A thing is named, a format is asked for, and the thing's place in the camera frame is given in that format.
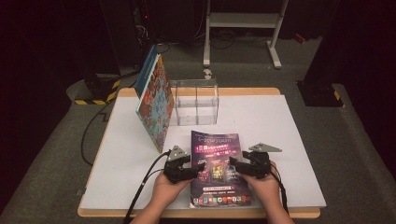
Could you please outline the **light blue picture book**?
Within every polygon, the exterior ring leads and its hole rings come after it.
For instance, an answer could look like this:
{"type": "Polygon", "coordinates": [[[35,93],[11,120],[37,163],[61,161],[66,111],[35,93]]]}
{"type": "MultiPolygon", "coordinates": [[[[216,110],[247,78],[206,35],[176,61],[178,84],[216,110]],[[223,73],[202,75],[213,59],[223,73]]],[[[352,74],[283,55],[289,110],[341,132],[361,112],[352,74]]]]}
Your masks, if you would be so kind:
{"type": "Polygon", "coordinates": [[[174,105],[175,101],[164,68],[163,57],[157,54],[142,95],[139,97],[135,113],[159,152],[163,151],[174,105]]]}

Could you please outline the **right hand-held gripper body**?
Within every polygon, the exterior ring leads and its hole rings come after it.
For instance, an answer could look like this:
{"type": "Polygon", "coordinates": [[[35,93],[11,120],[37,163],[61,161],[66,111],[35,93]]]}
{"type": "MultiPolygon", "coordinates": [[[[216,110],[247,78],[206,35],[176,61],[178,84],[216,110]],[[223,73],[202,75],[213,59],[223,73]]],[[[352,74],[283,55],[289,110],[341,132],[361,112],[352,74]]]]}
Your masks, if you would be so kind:
{"type": "Polygon", "coordinates": [[[249,161],[248,175],[262,179],[271,173],[271,162],[269,152],[281,152],[278,147],[258,143],[249,148],[248,152],[252,152],[253,158],[249,161]]]}

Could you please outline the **clear acrylic book rack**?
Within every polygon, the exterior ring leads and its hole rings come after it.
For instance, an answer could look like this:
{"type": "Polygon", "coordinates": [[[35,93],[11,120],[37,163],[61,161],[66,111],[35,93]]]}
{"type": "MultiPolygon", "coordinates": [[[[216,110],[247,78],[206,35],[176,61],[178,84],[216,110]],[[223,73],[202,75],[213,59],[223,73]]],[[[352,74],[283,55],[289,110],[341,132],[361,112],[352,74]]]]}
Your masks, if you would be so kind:
{"type": "Polygon", "coordinates": [[[172,80],[175,105],[173,126],[212,125],[217,123],[219,90],[215,79],[172,80]]]}

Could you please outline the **white metal stand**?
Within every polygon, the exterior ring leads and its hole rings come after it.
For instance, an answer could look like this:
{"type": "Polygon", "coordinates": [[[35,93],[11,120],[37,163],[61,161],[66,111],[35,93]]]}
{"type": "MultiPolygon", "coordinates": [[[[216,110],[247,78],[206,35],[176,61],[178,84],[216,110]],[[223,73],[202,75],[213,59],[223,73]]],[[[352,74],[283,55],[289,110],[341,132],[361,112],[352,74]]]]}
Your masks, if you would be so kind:
{"type": "Polygon", "coordinates": [[[231,13],[212,12],[211,0],[206,0],[205,12],[205,45],[203,67],[210,66],[210,30],[212,28],[258,28],[273,29],[273,35],[266,42],[275,69],[281,69],[282,64],[276,52],[276,41],[285,17],[289,0],[282,0],[277,13],[231,13]]]}

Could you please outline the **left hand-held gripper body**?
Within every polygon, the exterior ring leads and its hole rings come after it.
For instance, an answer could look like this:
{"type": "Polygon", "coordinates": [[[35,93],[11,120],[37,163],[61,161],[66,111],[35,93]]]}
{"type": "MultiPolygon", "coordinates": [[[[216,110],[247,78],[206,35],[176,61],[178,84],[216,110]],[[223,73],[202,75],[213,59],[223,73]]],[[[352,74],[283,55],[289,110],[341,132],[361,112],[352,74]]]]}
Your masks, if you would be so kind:
{"type": "Polygon", "coordinates": [[[176,184],[180,181],[189,180],[187,178],[188,168],[184,168],[183,166],[180,166],[178,160],[179,158],[186,155],[189,154],[179,146],[174,146],[170,150],[163,170],[163,173],[166,175],[166,177],[170,182],[176,184]]]}

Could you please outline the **person's left hand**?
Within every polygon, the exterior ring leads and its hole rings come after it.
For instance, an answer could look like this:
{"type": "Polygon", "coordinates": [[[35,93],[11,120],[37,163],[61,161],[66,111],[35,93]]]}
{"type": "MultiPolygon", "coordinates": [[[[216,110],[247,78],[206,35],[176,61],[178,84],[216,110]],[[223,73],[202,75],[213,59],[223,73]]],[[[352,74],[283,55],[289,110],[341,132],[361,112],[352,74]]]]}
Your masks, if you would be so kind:
{"type": "Polygon", "coordinates": [[[163,172],[160,172],[155,179],[148,204],[156,209],[164,210],[177,199],[179,193],[190,183],[191,179],[172,183],[163,172]]]}

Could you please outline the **dark blue picture book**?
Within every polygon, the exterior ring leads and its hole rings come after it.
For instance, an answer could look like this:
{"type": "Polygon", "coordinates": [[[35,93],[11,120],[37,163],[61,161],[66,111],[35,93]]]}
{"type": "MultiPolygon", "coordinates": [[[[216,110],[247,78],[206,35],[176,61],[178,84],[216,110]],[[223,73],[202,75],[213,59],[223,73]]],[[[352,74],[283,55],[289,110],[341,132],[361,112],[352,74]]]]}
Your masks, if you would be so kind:
{"type": "Polygon", "coordinates": [[[135,92],[138,97],[141,97],[141,95],[143,94],[143,90],[145,89],[146,83],[151,73],[151,69],[155,64],[157,55],[158,55],[157,47],[155,45],[152,45],[134,86],[135,92]]]}

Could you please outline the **purple magazine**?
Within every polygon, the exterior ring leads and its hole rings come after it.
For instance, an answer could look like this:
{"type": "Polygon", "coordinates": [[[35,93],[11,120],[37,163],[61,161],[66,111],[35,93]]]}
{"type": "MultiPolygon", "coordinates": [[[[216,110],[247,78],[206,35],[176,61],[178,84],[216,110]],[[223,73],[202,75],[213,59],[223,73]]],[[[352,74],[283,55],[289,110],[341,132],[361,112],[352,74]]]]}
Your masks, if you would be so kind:
{"type": "Polygon", "coordinates": [[[191,164],[203,164],[191,182],[191,208],[251,206],[247,181],[230,164],[242,160],[237,133],[191,132],[191,164]]]}

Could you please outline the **black yellow striped stand base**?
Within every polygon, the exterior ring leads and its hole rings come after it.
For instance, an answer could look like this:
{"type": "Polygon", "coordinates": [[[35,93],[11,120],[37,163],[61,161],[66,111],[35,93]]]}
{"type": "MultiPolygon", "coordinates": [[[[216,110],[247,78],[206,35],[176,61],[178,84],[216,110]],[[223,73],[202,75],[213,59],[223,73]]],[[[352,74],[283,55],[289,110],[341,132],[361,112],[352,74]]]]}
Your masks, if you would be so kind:
{"type": "Polygon", "coordinates": [[[92,77],[84,78],[82,86],[78,89],[74,102],[77,105],[106,105],[116,95],[120,79],[118,77],[92,77]]]}

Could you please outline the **person's right hand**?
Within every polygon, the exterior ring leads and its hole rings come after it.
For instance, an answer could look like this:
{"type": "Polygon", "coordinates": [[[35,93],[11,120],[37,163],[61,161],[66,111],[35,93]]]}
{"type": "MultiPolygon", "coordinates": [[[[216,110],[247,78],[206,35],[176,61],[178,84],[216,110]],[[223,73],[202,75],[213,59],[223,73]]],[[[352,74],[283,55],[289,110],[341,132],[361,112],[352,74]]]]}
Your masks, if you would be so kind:
{"type": "Polygon", "coordinates": [[[257,179],[256,177],[241,174],[249,183],[256,197],[265,209],[281,207],[280,186],[276,175],[276,164],[272,161],[272,169],[268,176],[257,179]]]}

